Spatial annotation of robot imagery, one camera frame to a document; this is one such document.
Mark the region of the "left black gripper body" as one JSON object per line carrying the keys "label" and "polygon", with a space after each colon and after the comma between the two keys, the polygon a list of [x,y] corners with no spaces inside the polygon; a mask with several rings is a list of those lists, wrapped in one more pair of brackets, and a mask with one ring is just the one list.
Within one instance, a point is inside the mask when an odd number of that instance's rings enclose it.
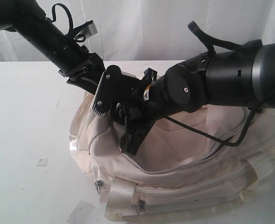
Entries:
{"label": "left black gripper body", "polygon": [[96,93],[99,81],[105,71],[102,58],[97,53],[89,53],[88,58],[77,67],[65,73],[59,70],[59,74],[67,77],[67,84],[79,87],[88,93]]}

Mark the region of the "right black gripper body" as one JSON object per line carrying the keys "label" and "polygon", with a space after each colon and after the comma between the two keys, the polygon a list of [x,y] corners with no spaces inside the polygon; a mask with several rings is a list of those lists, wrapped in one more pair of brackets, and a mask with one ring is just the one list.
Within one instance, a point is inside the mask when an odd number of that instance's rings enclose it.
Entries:
{"label": "right black gripper body", "polygon": [[151,126],[165,115],[165,81],[114,77],[111,119],[119,125]]}

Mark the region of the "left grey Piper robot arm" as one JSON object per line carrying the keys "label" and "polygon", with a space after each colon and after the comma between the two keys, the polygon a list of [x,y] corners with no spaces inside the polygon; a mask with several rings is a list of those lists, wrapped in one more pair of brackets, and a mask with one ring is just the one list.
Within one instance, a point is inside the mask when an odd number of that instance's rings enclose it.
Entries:
{"label": "left grey Piper robot arm", "polygon": [[[54,25],[57,6],[68,17],[66,34]],[[95,94],[105,66],[97,53],[82,44],[97,34],[93,21],[74,27],[70,11],[62,3],[52,6],[52,18],[48,18],[35,0],[0,0],[0,30],[19,33],[59,68],[68,84]]]}

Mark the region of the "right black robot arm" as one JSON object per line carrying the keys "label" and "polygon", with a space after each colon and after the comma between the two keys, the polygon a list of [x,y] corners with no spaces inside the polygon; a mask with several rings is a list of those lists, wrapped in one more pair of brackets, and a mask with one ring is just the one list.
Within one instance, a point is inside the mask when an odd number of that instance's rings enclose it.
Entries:
{"label": "right black robot arm", "polygon": [[275,43],[263,45],[257,39],[240,45],[206,34],[195,22],[188,28],[206,52],[175,64],[162,77],[152,69],[142,79],[118,73],[120,98],[114,100],[111,115],[125,127],[119,141],[122,153],[135,156],[157,120],[171,120],[175,113],[192,113],[204,105],[250,110],[235,142],[204,133],[215,142],[235,147],[261,108],[275,108]]}

